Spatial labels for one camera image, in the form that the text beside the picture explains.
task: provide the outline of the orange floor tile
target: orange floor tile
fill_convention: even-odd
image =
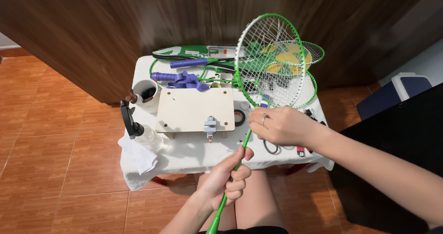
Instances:
[[[329,126],[360,121],[368,87],[318,93]],[[34,56],[0,65],[0,233],[156,234],[195,192],[192,174],[164,174],[130,192],[120,169],[120,109],[102,104]],[[380,233],[346,220],[325,169],[269,169],[291,234]]]

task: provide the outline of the brown wood wall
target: brown wood wall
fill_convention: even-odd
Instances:
[[[326,51],[320,88],[369,84],[380,39],[419,0],[0,0],[0,32],[101,102],[117,102],[135,63],[175,45],[236,44],[273,12]]]

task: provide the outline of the woman's left hand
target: woman's left hand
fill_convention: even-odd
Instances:
[[[235,153],[220,161],[211,170],[208,179],[196,192],[214,210],[219,209],[224,193],[227,197],[225,206],[229,205],[243,195],[243,189],[246,186],[245,179],[251,176],[251,169],[243,164],[237,171],[233,169],[243,157],[250,160],[253,156],[254,153],[249,147],[243,152],[243,147],[240,146]]]

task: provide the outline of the hand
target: hand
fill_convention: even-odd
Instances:
[[[263,113],[268,116],[261,125]],[[315,143],[329,128],[292,107],[256,107],[249,113],[249,127],[261,140],[280,146],[298,146],[315,149]]]
[[[245,179],[251,176],[251,169],[245,165],[240,165],[237,171],[233,171],[233,169],[243,157],[250,160],[253,156],[254,153],[249,147],[243,152],[243,147],[240,146],[235,153],[220,161],[197,191],[200,198],[208,202],[213,210],[218,210],[224,193],[227,197],[225,206],[241,197],[246,186]]]

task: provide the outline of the spray bottle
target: spray bottle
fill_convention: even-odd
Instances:
[[[126,101],[120,101],[120,111],[129,138],[145,146],[152,152],[159,151],[164,146],[163,138],[148,125],[134,122],[132,118],[134,110],[135,108],[128,108]]]

